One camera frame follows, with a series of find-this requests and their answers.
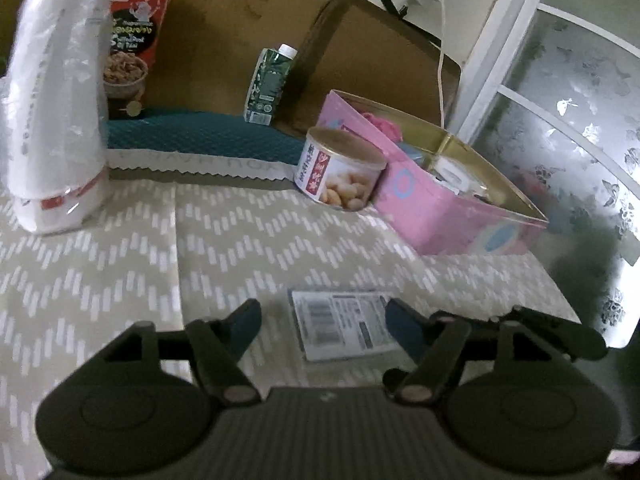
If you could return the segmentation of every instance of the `pink box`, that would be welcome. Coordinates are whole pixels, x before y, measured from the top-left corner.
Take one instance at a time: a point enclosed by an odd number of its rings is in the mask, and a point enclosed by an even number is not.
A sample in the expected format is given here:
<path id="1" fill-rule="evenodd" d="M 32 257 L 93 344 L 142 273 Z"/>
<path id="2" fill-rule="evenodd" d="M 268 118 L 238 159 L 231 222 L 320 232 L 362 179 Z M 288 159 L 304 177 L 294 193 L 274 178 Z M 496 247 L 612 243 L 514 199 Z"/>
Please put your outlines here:
<path id="1" fill-rule="evenodd" d="M 421 149 L 428 159 L 442 154 L 465 164 L 500 206 L 457 196 L 434 182 L 361 112 L 398 124 L 404 142 Z M 388 166 L 373 204 L 418 254 L 523 254 L 546 228 L 545 216 L 505 176 L 457 137 L 431 123 L 333 90 L 324 101 L 318 126 L 353 132 L 384 153 Z"/>

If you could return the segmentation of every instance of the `gray chevron tablecloth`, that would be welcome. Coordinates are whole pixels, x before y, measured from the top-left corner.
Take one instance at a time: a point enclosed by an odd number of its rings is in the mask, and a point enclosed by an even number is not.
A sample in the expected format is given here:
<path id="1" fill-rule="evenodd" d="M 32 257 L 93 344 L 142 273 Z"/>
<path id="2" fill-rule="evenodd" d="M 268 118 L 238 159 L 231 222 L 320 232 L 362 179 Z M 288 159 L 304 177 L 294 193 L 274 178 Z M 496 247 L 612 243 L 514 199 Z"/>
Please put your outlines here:
<path id="1" fill-rule="evenodd" d="M 139 319 L 175 329 L 257 298 L 264 325 L 241 367 L 262 393 L 275 384 L 371 384 L 387 367 L 410 366 L 399 351 L 308 364 L 288 288 L 380 288 L 427 314 L 486 318 L 519 303 L 577 320 L 530 254 L 418 257 L 373 209 L 339 212 L 295 190 L 112 184 L 84 230 L 50 237 L 22 231 L 0 195 L 0 478 L 47 470 L 34 433 L 38 403 Z M 188 376 L 184 366 L 167 369 Z"/>

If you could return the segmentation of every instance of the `white power cord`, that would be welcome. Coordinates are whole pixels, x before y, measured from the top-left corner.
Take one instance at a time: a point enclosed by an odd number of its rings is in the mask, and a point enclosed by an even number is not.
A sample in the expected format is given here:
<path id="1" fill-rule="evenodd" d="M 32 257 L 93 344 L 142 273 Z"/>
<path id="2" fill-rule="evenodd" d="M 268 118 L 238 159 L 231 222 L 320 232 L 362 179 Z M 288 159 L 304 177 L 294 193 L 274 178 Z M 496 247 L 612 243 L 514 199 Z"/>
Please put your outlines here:
<path id="1" fill-rule="evenodd" d="M 440 32 L 440 59 L 438 60 L 438 97 L 440 98 L 440 127 L 444 130 L 444 92 L 442 91 L 442 66 L 444 65 L 444 31 L 445 31 L 445 7 L 444 0 L 440 0 L 440 12 L 442 13 L 442 27 Z"/>
<path id="2" fill-rule="evenodd" d="M 440 12 L 441 12 L 441 21 L 442 21 L 442 30 L 440 33 L 440 59 L 438 60 L 438 97 L 440 99 L 440 127 L 444 129 L 444 92 L 442 89 L 442 67 L 444 65 L 444 32 L 446 25 L 446 12 L 444 6 L 444 0 L 440 0 Z"/>

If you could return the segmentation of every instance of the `plastic bag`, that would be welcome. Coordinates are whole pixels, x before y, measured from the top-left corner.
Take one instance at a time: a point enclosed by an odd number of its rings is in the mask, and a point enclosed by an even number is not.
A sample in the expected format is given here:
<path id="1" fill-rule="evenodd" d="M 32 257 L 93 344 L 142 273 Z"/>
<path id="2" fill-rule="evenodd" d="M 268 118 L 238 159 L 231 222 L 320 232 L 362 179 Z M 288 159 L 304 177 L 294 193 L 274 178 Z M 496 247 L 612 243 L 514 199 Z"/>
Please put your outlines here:
<path id="1" fill-rule="evenodd" d="M 110 0 L 24 0 L 1 90 L 2 181 L 30 232 L 78 227 L 107 193 Z"/>

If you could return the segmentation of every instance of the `canned food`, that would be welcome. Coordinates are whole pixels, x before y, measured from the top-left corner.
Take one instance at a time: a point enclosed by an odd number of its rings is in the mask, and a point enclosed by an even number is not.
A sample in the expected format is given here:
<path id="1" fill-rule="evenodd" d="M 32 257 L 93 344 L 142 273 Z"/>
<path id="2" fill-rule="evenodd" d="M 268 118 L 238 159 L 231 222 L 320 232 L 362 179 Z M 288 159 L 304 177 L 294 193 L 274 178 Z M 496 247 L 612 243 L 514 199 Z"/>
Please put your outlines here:
<path id="1" fill-rule="evenodd" d="M 367 205 L 386 160 L 368 140 L 344 130 L 310 128 L 295 183 L 316 202 L 356 211 Z"/>

